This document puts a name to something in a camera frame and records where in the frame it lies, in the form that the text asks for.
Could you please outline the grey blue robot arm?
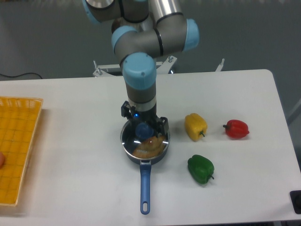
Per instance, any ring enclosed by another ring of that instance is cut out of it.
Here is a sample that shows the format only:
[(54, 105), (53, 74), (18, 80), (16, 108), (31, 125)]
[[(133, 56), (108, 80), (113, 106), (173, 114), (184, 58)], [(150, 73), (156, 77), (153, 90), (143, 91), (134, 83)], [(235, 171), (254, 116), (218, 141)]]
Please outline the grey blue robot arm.
[(166, 135), (168, 121), (157, 116), (155, 59), (195, 48), (198, 25), (184, 17), (177, 0), (85, 0), (83, 6), (96, 22), (121, 20), (111, 45), (128, 95), (122, 116), (138, 124), (140, 138)]

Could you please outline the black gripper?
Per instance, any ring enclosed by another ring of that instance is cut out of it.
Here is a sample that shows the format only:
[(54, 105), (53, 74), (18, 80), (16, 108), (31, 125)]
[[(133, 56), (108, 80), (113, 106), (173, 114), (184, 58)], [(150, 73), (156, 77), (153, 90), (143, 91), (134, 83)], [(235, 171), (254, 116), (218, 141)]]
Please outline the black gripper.
[(128, 101), (125, 101), (121, 106), (121, 116), (130, 120), (130, 124), (145, 122), (150, 126), (155, 126), (155, 137), (166, 136), (169, 132), (168, 119), (157, 116), (157, 105), (154, 105), (150, 110), (141, 112), (136, 110), (135, 106), (131, 106)]

